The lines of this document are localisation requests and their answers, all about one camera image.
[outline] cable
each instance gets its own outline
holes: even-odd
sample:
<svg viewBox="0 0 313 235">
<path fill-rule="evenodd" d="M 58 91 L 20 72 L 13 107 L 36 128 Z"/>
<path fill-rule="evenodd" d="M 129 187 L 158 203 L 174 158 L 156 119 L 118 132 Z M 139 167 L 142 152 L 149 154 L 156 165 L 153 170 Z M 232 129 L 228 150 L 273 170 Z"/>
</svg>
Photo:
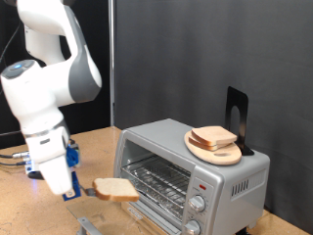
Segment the cable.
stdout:
<svg viewBox="0 0 313 235">
<path fill-rule="evenodd" d="M 0 158 L 2 158 L 2 159 L 12 159 L 13 156 L 10 156 L 10 155 L 0 155 Z"/>
<path fill-rule="evenodd" d="M 20 133 L 22 133 L 22 132 L 20 130 L 17 130 L 17 131 L 12 131 L 12 132 L 8 132 L 8 133 L 2 133 L 2 134 L 0 134 L 0 137 L 7 136 L 7 135 L 20 134 Z"/>
<path fill-rule="evenodd" d="M 9 165 L 9 166 L 26 165 L 26 162 L 19 162 L 19 163 L 16 163 L 16 164 L 3 164 L 3 163 L 0 163 L 0 165 Z"/>
<path fill-rule="evenodd" d="M 22 159 L 22 158 L 29 158 L 29 151 L 15 153 L 12 155 L 13 159 Z"/>
<path fill-rule="evenodd" d="M 2 59 L 4 58 L 4 55 L 5 55 L 6 51 L 8 50 L 13 38 L 17 35 L 17 33 L 20 29 L 20 26 L 21 26 L 21 21 L 19 22 L 19 25 L 18 25 L 16 31 L 13 33 L 12 37 L 10 38 L 9 42 L 7 43 L 6 47 L 4 48 L 4 50 L 2 52 L 2 55 L 0 57 L 0 65 L 1 65 Z"/>
</svg>

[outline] wooden table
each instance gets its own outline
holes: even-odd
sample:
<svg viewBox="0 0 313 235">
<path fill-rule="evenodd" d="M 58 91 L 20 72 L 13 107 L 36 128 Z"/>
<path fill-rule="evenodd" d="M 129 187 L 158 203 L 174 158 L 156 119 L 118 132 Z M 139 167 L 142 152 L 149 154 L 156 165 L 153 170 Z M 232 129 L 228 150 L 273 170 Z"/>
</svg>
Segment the wooden table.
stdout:
<svg viewBox="0 0 313 235">
<path fill-rule="evenodd" d="M 108 127 L 71 136 L 80 147 L 82 166 L 76 172 L 79 183 L 85 188 L 91 187 L 95 178 L 113 176 L 119 133 L 118 128 Z M 23 145 L 0 150 L 0 154 L 11 155 L 26 150 L 27 147 Z M 1 159 L 1 163 L 19 161 Z M 0 235 L 76 234 L 79 223 L 67 207 L 90 199 L 83 195 L 64 202 L 62 197 L 51 193 L 45 181 L 29 179 L 23 166 L 1 165 L 0 189 Z M 127 231 L 127 235 L 147 234 L 134 228 Z M 253 235 L 308 234 L 267 211 L 264 211 L 256 227 L 249 232 Z"/>
</svg>

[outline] toaster oven rack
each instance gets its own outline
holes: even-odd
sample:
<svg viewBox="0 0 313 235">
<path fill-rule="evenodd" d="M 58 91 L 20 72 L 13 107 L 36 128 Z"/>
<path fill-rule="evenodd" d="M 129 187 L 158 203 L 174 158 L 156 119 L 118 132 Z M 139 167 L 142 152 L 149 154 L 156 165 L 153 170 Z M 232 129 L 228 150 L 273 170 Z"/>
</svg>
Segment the toaster oven rack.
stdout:
<svg viewBox="0 0 313 235">
<path fill-rule="evenodd" d="M 136 189 L 154 203 L 182 220 L 190 172 L 159 157 L 152 156 L 122 168 Z"/>
</svg>

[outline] round wooden board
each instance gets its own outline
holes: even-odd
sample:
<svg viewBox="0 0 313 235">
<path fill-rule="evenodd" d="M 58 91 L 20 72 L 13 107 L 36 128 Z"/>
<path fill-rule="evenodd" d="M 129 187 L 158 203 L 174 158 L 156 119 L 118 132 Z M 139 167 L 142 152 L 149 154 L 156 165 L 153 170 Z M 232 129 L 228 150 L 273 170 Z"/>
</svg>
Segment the round wooden board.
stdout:
<svg viewBox="0 0 313 235">
<path fill-rule="evenodd" d="M 233 165 L 238 163 L 242 158 L 242 152 L 240 148 L 234 143 L 211 152 L 189 143 L 189 136 L 192 136 L 192 131 L 189 131 L 185 134 L 185 144 L 187 148 L 198 158 L 208 163 L 214 165 Z"/>
</svg>

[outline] toaster oven knob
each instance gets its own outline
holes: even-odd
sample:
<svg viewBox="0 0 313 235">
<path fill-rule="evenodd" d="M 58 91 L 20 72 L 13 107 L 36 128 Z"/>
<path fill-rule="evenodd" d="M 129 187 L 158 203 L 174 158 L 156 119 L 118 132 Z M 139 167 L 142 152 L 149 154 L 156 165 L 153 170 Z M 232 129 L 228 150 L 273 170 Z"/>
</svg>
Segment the toaster oven knob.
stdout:
<svg viewBox="0 0 313 235">
<path fill-rule="evenodd" d="M 195 220 L 190 220 L 186 225 L 185 229 L 187 234 L 199 235 L 201 230 L 199 224 Z"/>
<path fill-rule="evenodd" d="M 196 212 L 203 212 L 205 208 L 204 199 L 201 196 L 196 196 L 189 200 L 189 205 Z"/>
</svg>

